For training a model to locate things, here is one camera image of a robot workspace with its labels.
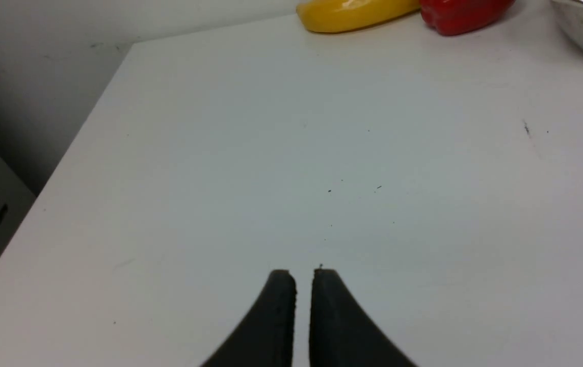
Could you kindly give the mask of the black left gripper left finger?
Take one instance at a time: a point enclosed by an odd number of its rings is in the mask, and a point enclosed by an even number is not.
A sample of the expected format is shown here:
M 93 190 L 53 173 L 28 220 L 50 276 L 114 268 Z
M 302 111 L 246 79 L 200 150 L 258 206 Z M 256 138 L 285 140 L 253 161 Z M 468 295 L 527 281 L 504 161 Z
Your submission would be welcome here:
M 249 311 L 203 366 L 290 366 L 294 352 L 296 281 L 273 270 Z

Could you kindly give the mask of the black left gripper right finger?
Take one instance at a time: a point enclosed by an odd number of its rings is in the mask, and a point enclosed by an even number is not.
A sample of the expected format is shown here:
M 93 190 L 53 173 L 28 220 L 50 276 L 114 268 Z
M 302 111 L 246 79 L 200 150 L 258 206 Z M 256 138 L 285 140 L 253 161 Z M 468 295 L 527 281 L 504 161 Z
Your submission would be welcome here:
M 415 366 L 369 318 L 334 269 L 315 269 L 309 325 L 311 366 Z

